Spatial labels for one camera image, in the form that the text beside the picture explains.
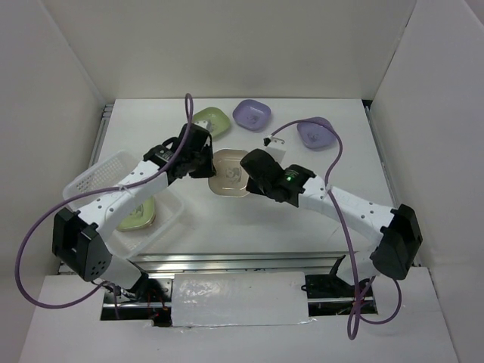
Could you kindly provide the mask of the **cream plate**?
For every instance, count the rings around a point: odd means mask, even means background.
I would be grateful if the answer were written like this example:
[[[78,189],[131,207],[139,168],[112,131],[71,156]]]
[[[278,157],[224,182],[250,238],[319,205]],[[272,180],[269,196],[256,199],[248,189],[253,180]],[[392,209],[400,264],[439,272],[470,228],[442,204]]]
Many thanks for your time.
[[[213,154],[216,175],[208,179],[209,189],[223,197],[245,197],[248,174],[241,167],[241,160],[248,154],[245,150],[220,149]]]

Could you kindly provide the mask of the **white plastic bin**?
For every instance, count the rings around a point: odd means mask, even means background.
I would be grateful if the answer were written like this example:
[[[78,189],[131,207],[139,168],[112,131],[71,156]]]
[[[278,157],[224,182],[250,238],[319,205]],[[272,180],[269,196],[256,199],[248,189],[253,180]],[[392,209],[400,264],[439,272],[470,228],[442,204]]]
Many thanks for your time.
[[[91,190],[108,188],[123,180],[138,164],[135,157],[122,150],[113,156],[96,163],[78,175],[63,190],[63,198],[69,199]],[[124,259],[131,259],[161,237],[178,221],[184,212],[185,203],[177,193],[164,190],[154,196],[157,214],[151,226],[137,230],[120,232],[115,230],[107,242],[113,253]]]

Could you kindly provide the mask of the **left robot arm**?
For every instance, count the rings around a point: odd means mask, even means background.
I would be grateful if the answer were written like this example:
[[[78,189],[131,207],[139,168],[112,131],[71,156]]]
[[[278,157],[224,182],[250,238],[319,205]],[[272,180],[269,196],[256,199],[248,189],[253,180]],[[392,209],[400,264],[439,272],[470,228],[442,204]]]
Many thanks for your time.
[[[92,191],[94,200],[76,211],[64,207],[54,216],[52,252],[86,282],[98,278],[142,301],[156,282],[111,245],[116,228],[132,210],[184,178],[216,173],[213,140],[205,128],[187,123],[178,137],[152,147],[116,185]]]

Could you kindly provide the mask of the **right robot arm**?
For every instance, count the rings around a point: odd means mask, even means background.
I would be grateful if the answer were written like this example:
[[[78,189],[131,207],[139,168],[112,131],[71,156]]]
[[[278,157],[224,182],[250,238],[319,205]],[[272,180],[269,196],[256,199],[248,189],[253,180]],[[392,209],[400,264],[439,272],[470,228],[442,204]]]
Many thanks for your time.
[[[293,164],[286,169],[266,151],[255,149],[240,162],[248,174],[247,190],[279,203],[317,212],[339,222],[344,232],[355,231],[370,247],[337,260],[329,286],[346,296],[355,284],[384,275],[407,278],[423,238],[415,211],[405,204],[394,209],[325,184],[313,171]]]

